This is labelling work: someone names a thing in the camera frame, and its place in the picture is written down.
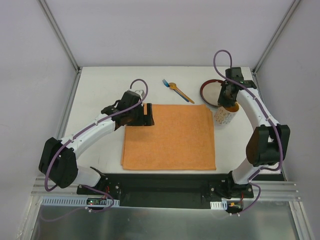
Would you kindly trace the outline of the orange cloth placemat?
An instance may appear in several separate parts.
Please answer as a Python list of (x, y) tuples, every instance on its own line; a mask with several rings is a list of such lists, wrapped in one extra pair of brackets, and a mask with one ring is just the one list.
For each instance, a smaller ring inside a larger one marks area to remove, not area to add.
[(121, 165), (130, 171), (217, 169), (212, 111), (201, 105), (152, 106), (153, 126), (127, 126)]

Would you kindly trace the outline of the blue metal fork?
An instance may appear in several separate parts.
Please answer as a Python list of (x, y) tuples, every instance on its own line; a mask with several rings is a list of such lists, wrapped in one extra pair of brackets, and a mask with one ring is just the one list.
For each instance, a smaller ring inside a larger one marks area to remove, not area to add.
[(165, 79), (163, 79), (162, 82), (163, 82), (163, 84), (164, 84), (167, 88), (170, 88), (171, 90), (175, 91), (175, 92), (176, 92), (180, 97), (182, 97), (186, 102), (189, 102), (189, 100), (188, 100), (186, 97), (184, 97), (180, 92), (178, 92), (177, 89), (173, 89)]

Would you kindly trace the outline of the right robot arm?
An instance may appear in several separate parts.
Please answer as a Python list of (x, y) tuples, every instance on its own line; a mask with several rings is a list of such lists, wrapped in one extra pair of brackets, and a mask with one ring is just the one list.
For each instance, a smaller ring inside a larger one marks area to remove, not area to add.
[(270, 114), (259, 97), (255, 83), (244, 79), (240, 67), (228, 68), (224, 77), (217, 101), (219, 108), (214, 116), (216, 121), (226, 124), (231, 120), (228, 114), (242, 107), (253, 129), (246, 145), (245, 159), (215, 188), (218, 196), (231, 199), (238, 198), (261, 170), (280, 169), (287, 153), (291, 130)]

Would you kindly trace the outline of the red rimmed plate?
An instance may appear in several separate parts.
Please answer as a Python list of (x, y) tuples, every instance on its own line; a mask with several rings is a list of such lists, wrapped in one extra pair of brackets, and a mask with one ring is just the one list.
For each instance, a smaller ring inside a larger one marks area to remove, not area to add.
[(219, 79), (210, 79), (205, 81), (200, 87), (200, 96), (209, 106), (218, 108), (220, 105), (218, 99), (224, 81)]

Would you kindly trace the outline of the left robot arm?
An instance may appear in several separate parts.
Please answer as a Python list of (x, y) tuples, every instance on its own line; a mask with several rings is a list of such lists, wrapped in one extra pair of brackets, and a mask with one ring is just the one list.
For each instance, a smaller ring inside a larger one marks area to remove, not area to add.
[(43, 148), (38, 169), (61, 189), (72, 184), (87, 185), (96, 195), (103, 193), (106, 182), (95, 167), (84, 167), (78, 158), (102, 137), (122, 126), (153, 126), (152, 104), (143, 104), (143, 90), (127, 90), (120, 100), (105, 107), (83, 130), (61, 139), (49, 138)]

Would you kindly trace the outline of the gold spoon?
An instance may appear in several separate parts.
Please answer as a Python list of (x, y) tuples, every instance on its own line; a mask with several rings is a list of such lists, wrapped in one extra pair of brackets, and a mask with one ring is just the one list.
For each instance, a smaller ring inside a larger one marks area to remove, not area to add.
[(195, 104), (195, 102), (189, 98), (185, 93), (183, 93), (174, 82), (170, 82), (169, 85), (173, 88), (178, 90), (178, 92), (180, 92), (184, 97), (186, 97), (189, 100), (189, 103)]

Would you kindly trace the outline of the white floral mug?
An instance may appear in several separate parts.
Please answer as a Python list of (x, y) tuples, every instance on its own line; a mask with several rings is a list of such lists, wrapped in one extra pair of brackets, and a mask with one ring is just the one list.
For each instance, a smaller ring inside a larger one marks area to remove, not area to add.
[(217, 125), (228, 125), (240, 110), (240, 105), (236, 102), (230, 107), (219, 106), (214, 114), (214, 122)]

